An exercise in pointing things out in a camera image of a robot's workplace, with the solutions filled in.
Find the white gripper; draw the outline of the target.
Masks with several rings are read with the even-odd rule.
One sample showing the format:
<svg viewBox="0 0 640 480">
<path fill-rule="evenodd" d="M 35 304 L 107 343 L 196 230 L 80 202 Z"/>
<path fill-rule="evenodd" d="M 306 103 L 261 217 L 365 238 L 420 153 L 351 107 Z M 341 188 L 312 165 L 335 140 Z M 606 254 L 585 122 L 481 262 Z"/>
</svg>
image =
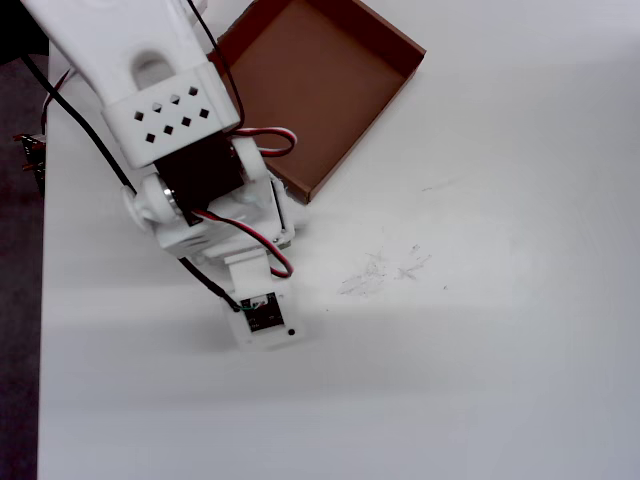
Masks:
<svg viewBox="0 0 640 480">
<path fill-rule="evenodd" d="M 306 206 L 289 196 L 274 175 L 216 199 L 207 210 L 247 225 L 279 247 L 288 246 L 308 221 Z M 223 260 L 261 246 L 235 226 L 207 219 L 190 225 L 180 212 L 171 222 L 155 226 L 155 238 L 167 253 L 196 264 Z"/>
</svg>

